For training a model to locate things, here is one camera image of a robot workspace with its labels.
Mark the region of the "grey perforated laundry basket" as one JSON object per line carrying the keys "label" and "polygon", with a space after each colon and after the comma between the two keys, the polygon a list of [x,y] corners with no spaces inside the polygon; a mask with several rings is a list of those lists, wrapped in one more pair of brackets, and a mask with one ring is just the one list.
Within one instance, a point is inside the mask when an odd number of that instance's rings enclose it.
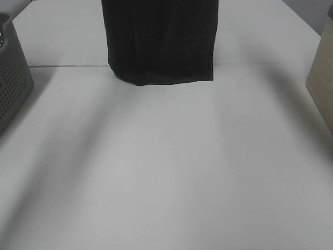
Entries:
{"label": "grey perforated laundry basket", "polygon": [[9,126],[34,88],[12,17],[1,12],[1,133]]}

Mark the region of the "dark grey towel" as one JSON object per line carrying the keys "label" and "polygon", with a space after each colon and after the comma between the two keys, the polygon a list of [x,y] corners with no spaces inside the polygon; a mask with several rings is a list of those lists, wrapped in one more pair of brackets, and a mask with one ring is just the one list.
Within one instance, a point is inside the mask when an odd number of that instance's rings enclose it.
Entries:
{"label": "dark grey towel", "polygon": [[101,3],[108,64],[137,86],[213,80],[218,1]]}

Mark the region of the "beige box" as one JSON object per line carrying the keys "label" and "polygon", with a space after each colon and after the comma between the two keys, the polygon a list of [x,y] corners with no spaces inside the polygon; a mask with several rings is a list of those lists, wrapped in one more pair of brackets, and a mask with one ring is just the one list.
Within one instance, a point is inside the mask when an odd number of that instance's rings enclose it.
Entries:
{"label": "beige box", "polygon": [[332,7],[328,10],[306,88],[329,130],[332,131]]}

